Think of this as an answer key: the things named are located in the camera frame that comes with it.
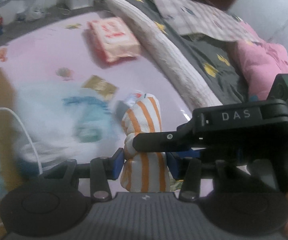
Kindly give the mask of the green floral scrunchie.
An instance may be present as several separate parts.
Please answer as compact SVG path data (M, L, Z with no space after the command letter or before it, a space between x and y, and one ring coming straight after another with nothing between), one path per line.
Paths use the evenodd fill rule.
M175 180L174 178L170 179L170 192L179 191L182 187L183 180Z

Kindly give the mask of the orange striped cloth toy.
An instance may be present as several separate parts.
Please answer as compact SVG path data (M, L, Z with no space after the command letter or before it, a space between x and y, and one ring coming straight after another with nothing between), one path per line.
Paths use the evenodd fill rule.
M166 155L153 148L148 135L162 128L157 98L143 94L136 99L126 110L121 125L126 135L121 186L134 193L170 191Z

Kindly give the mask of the white plastic shopping bag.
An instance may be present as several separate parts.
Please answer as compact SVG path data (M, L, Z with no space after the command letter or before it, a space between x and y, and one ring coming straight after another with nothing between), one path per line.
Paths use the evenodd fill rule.
M16 88L13 110L15 162L25 177L66 161L88 163L111 157L119 148L121 129L109 103L77 83L37 82Z

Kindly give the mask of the pink pillow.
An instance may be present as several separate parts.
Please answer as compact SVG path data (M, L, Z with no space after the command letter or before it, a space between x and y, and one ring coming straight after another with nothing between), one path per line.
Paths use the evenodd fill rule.
M278 43L268 43L259 38L252 27L240 24L258 42L239 40L227 45L229 56L234 60L248 85L248 100L266 100L276 75L288 74L288 53Z

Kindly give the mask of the gold tissue pack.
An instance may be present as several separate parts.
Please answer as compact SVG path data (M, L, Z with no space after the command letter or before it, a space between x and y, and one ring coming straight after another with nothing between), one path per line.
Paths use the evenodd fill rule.
M110 101L118 91L118 88L115 85L97 75L92 75L91 78L83 83L82 87L94 90L105 101Z

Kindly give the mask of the dark grey patterned blanket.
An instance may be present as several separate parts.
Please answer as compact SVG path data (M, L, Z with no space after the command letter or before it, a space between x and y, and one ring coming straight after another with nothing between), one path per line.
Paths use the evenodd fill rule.
M248 100L248 85L234 61L226 52L225 42L208 36L180 36L166 22L152 0L126 0L143 11L179 48L203 77L222 105Z

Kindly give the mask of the brown cardboard box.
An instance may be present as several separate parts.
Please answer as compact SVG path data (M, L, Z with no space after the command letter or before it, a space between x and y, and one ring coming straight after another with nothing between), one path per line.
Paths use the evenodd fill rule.
M0 107L13 109L14 99L15 90L4 70L0 68ZM25 182L17 168L12 148L12 139L15 134L12 128L13 120L11 113L0 111L0 174L4 180L6 193Z

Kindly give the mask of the white fringed mattress pad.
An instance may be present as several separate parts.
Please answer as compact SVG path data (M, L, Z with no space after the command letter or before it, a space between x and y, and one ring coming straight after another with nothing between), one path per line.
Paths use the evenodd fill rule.
M110 11L130 27L191 111L222 105L201 74L155 21L126 0L105 2Z

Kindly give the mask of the red beige wet wipes pack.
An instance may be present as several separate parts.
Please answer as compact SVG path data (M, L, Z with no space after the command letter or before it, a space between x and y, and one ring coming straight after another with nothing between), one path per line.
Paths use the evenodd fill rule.
M107 64L141 55L141 45L133 32L119 17L87 23L90 40L98 57Z

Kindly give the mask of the checkered grey quilt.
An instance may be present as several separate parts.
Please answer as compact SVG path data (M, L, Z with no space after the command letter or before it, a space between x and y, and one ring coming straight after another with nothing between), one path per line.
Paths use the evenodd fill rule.
M191 0L152 0L162 18L181 36L202 34L226 42L259 42L233 16Z

